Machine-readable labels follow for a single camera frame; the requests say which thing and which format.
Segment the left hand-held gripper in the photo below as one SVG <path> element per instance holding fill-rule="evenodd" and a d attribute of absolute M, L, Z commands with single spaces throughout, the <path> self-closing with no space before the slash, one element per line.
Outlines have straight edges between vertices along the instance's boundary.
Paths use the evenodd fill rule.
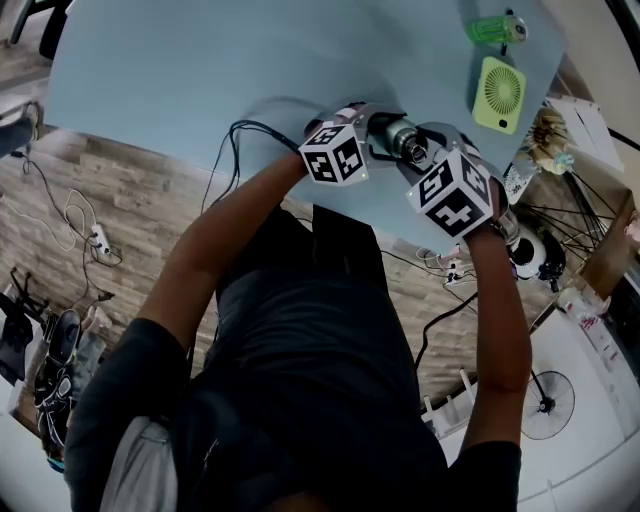
<path fill-rule="evenodd" d="M 385 149 L 384 130 L 403 119 L 402 112 L 364 102 L 316 116 L 305 128 L 299 147 L 313 182 L 349 186 L 392 169 L 395 158 Z"/>

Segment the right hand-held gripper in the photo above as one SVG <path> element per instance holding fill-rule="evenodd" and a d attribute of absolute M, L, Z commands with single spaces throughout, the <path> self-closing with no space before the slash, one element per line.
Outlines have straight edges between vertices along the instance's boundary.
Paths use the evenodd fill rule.
<path fill-rule="evenodd" d="M 409 183 L 406 200 L 432 237 L 461 239 L 491 219 L 489 181 L 500 173 L 452 125 L 426 122 L 417 128 L 428 139 L 425 160 L 396 161 Z"/>

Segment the small steel cup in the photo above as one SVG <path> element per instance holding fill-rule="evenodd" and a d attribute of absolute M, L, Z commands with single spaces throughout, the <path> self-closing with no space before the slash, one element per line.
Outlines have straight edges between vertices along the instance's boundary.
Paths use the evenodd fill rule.
<path fill-rule="evenodd" d="M 384 130 L 384 143 L 388 153 L 396 158 L 411 153 L 417 144 L 416 125 L 406 118 L 392 121 Z"/>

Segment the person's left forearm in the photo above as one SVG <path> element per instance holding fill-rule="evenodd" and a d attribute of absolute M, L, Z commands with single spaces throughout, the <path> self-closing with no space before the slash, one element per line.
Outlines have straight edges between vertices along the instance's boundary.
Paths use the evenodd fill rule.
<path fill-rule="evenodd" d="M 288 154 L 211 205 L 178 240 L 156 288 L 169 293 L 202 285 L 213 291 L 271 211 L 306 175 L 302 158 Z"/>

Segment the person's right forearm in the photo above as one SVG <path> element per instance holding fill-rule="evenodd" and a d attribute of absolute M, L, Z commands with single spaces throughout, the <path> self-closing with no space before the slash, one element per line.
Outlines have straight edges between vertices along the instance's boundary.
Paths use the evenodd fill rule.
<path fill-rule="evenodd" d="M 528 325 L 504 239 L 490 225 L 465 238 L 477 280 L 479 386 L 523 396 L 531 372 Z"/>

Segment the person's right hand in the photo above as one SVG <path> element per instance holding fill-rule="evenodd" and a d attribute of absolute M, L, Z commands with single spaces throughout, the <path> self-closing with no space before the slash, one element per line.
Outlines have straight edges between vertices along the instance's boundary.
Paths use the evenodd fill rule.
<path fill-rule="evenodd" d="M 509 207 L 508 198 L 505 192 L 503 185 L 496 180 L 494 177 L 490 178 L 489 181 L 491 197 L 492 197 L 492 205 L 493 205 L 493 215 L 492 219 L 498 221 L 505 213 L 505 211 Z"/>

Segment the round patterned stool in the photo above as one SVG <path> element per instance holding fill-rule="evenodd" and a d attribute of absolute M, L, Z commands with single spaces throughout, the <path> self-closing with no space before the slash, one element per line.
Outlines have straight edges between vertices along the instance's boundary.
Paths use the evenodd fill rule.
<path fill-rule="evenodd" d="M 516 204 L 540 168 L 530 160 L 513 161 L 504 173 L 504 189 L 511 205 Z"/>

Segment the green desk fan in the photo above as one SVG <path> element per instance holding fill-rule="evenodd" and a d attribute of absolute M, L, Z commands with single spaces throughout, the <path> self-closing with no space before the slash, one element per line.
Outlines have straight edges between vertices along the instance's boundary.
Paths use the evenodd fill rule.
<path fill-rule="evenodd" d="M 485 57 L 472 110 L 473 119 L 480 126 L 503 134 L 514 134 L 525 90 L 523 73 L 495 57 Z"/>

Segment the dried flower bouquet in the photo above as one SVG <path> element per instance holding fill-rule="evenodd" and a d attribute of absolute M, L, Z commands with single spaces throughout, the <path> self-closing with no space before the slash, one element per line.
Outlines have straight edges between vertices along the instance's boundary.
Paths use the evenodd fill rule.
<path fill-rule="evenodd" d="M 526 153 L 541 170 L 555 175 L 574 171 L 575 159 L 569 152 L 568 128 L 562 115 L 542 107 L 524 139 Z"/>

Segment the green plastic bottle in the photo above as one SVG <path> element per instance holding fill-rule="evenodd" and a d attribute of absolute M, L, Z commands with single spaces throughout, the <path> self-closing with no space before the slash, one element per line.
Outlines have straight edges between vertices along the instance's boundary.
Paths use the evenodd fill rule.
<path fill-rule="evenodd" d="M 472 42 L 479 44 L 521 43 L 528 38 L 528 28 L 520 17 L 503 15 L 469 23 L 466 34 Z"/>

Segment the white and black round device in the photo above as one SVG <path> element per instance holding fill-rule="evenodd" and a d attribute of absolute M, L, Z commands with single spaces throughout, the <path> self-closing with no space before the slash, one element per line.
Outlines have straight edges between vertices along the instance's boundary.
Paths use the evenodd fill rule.
<path fill-rule="evenodd" d="M 559 241 L 548 231 L 521 227 L 519 237 L 509 246 L 509 256 L 519 280 L 546 282 L 553 293 L 559 292 L 559 280 L 566 268 L 566 255 Z"/>

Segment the wooden side table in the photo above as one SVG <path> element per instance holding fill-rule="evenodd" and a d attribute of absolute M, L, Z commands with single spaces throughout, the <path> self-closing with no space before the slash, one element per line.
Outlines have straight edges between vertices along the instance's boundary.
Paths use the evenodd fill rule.
<path fill-rule="evenodd" d="M 602 300 L 640 256 L 640 244 L 624 233 L 634 210 L 631 191 L 576 171 L 535 176 L 516 204 L 518 214 L 557 237 L 568 258 L 565 279 L 587 285 Z"/>

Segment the black floor fan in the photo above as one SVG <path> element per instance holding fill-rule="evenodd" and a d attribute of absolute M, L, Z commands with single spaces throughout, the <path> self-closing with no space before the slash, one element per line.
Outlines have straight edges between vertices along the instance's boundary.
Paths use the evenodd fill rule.
<path fill-rule="evenodd" d="M 531 440 L 547 440 L 560 433 L 575 409 L 575 391 L 562 373 L 532 373 L 524 401 L 522 433 Z"/>

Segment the white desk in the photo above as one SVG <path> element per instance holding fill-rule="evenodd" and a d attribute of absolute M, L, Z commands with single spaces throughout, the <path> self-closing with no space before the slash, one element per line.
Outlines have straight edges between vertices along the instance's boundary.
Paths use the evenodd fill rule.
<path fill-rule="evenodd" d="M 522 440 L 518 512 L 640 509 L 640 389 L 608 372 L 580 327 L 558 310 L 532 333 L 534 370 L 572 388 L 568 423 L 545 440 Z"/>

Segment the black folding stand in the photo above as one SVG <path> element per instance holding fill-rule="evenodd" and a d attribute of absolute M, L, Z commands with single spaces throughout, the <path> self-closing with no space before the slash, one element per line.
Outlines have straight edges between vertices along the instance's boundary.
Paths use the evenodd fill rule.
<path fill-rule="evenodd" d="M 16 267 L 11 269 L 10 276 L 17 295 L 12 299 L 0 293 L 0 310 L 5 314 L 4 324 L 0 329 L 0 376 L 14 384 L 25 379 L 26 348 L 33 341 L 31 321 L 44 325 L 43 314 L 50 301 L 38 301 L 31 296 L 30 272 L 25 274 L 23 285 L 17 279 Z"/>

